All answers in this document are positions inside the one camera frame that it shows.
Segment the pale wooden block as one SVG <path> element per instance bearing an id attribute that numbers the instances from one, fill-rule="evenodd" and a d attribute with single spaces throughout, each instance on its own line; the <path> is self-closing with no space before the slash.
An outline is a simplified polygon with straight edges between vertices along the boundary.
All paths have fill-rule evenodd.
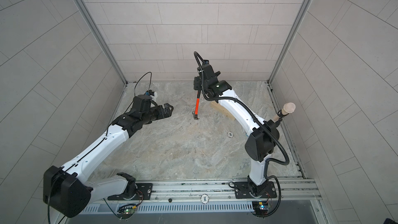
<path id="1" fill-rule="evenodd" d="M 211 101 L 210 106 L 218 113 L 223 114 L 228 117 L 230 120 L 235 120 L 235 117 L 223 106 L 221 106 L 216 101 Z"/>

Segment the red black claw hammer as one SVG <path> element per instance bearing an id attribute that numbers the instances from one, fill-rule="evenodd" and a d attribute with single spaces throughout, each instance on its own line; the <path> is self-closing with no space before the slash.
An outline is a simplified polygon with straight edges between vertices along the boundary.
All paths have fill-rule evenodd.
<path id="1" fill-rule="evenodd" d="M 193 111 L 193 118 L 194 118 L 194 120 L 199 120 L 199 118 L 198 118 L 198 111 L 199 111 L 200 97 L 201 97 L 201 90 L 198 90 L 198 93 L 197 93 L 197 101 L 196 101 L 196 105 L 195 105 L 195 110 Z"/>

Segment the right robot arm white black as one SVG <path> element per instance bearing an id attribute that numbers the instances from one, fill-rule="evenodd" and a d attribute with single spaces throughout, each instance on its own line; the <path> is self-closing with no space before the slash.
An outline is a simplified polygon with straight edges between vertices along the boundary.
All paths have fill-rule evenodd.
<path id="1" fill-rule="evenodd" d="M 198 76 L 194 78 L 194 89 L 203 94 L 205 100 L 214 101 L 224 107 L 240 123 L 248 139 L 245 151 L 251 159 L 248 183 L 244 188 L 235 189 L 252 198 L 280 198 L 279 181 L 275 175 L 268 175 L 268 165 L 273 162 L 286 166 L 290 159 L 280 143 L 277 128 L 282 120 L 282 111 L 276 119 L 268 121 L 255 114 L 235 93 L 226 81 L 218 80 L 220 72 L 215 72 L 209 63 L 198 63 Z"/>

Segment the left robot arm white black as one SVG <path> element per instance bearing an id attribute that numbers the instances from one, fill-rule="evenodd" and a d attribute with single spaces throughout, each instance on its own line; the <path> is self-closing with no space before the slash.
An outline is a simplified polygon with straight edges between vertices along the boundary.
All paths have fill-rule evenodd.
<path id="1" fill-rule="evenodd" d="M 44 173 L 43 202 L 68 218 L 81 213 L 90 203 L 115 196 L 130 200 L 139 195 L 136 179 L 126 173 L 89 181 L 92 172 L 117 147 L 131 138 L 143 125 L 169 118 L 174 108 L 168 103 L 143 111 L 132 108 L 117 117 L 89 147 L 61 167 L 51 166 Z"/>

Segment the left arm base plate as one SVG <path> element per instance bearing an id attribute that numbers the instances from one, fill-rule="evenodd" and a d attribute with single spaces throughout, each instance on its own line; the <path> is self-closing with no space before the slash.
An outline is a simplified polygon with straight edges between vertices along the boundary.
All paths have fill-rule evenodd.
<path id="1" fill-rule="evenodd" d="M 131 201 L 150 200 L 152 183 L 136 183 L 134 187 L 128 186 L 120 195 L 113 195 L 107 198 L 110 201 Z"/>

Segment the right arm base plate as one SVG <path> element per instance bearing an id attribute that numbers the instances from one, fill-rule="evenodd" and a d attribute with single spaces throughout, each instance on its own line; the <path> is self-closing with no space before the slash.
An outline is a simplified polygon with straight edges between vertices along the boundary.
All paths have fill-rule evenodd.
<path id="1" fill-rule="evenodd" d="M 229 182 L 234 189 L 236 199 L 277 198 L 276 187 L 272 181 L 266 181 L 257 186 L 251 181 Z"/>

